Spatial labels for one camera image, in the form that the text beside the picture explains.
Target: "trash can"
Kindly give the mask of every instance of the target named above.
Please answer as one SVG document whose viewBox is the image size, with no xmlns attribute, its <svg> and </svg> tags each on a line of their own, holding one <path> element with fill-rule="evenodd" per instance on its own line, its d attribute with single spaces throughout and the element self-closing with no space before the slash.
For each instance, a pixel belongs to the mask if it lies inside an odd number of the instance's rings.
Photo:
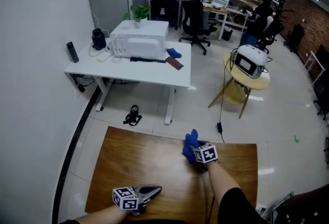
<svg viewBox="0 0 329 224">
<path fill-rule="evenodd" d="M 232 28 L 225 26 L 223 36 L 222 36 L 223 40 L 224 41 L 229 41 L 230 38 L 231 38 L 232 33 L 233 33 Z"/>
</svg>

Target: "forearm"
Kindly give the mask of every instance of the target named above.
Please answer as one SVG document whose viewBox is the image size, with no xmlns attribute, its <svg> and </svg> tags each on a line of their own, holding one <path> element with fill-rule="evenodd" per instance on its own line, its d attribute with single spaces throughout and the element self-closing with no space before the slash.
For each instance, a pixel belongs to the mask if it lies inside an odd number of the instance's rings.
<svg viewBox="0 0 329 224">
<path fill-rule="evenodd" d="M 116 206 L 78 218 L 79 224 L 118 224 L 123 221 L 128 211 L 120 210 Z"/>
<path fill-rule="evenodd" d="M 225 193 L 232 188 L 240 188 L 238 183 L 217 162 L 207 164 L 209 179 L 215 200 L 220 205 Z"/>
</svg>

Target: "green plant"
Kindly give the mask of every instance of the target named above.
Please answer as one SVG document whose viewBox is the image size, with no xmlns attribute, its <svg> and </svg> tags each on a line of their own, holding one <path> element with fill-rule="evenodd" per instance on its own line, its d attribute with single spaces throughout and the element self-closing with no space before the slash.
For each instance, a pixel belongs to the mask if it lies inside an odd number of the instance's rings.
<svg viewBox="0 0 329 224">
<path fill-rule="evenodd" d="M 146 6 L 138 5 L 138 7 L 132 5 L 130 8 L 133 12 L 136 22 L 140 22 L 143 18 L 147 18 L 148 15 L 151 13 L 150 5 L 146 5 Z M 129 19 L 130 19 L 130 14 L 126 13 L 124 15 L 124 20 L 129 20 Z"/>
</svg>

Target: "black thermos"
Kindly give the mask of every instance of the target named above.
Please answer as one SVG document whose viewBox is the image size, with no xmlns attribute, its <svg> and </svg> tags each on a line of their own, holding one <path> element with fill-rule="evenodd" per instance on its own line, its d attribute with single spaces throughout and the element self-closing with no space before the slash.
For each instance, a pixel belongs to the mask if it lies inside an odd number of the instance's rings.
<svg viewBox="0 0 329 224">
<path fill-rule="evenodd" d="M 74 49 L 73 43 L 70 41 L 69 43 L 66 44 L 66 47 L 68 49 L 68 52 L 71 55 L 71 58 L 74 63 L 77 63 L 79 61 L 78 55 L 76 53 L 76 49 Z"/>
<path fill-rule="evenodd" d="M 92 40 L 96 50 L 101 50 L 106 47 L 105 35 L 101 29 L 93 30 Z"/>
</svg>

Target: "white wall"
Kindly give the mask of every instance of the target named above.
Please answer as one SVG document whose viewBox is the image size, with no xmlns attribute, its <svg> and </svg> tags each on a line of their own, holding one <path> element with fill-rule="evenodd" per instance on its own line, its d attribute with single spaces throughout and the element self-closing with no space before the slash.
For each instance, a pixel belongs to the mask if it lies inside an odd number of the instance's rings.
<svg viewBox="0 0 329 224">
<path fill-rule="evenodd" d="M 64 74 L 94 29 L 89 0 L 0 0 L 0 223 L 51 222 L 69 143 L 93 91 Z"/>
</svg>

